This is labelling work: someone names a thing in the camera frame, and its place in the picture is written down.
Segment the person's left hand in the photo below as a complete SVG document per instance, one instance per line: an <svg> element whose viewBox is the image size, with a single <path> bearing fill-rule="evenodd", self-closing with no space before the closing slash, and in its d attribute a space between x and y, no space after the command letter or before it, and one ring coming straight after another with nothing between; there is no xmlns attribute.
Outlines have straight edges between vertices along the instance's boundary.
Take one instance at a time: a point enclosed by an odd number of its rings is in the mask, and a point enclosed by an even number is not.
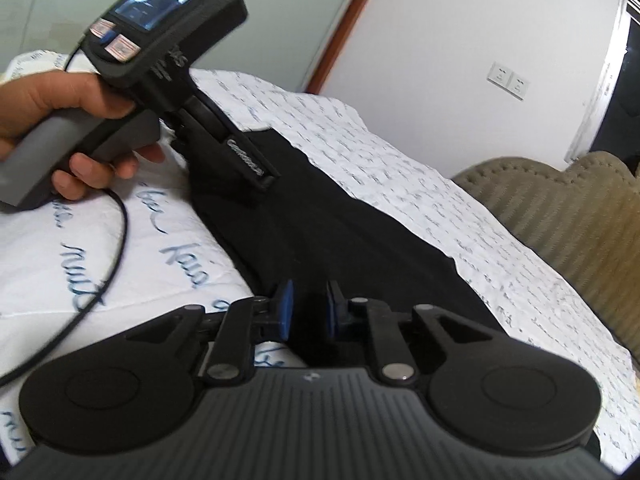
<svg viewBox="0 0 640 480"><path fill-rule="evenodd" d="M11 80L1 86L1 157L7 158L32 127L55 110L66 108L118 119L134 110L134 102L92 73L52 70ZM165 160L156 143L122 154L107 164L76 153L70 158L70 170L56 170L51 183L66 200L81 200L93 188L108 188L116 178L132 178L139 168L139 157L156 164Z"/></svg>

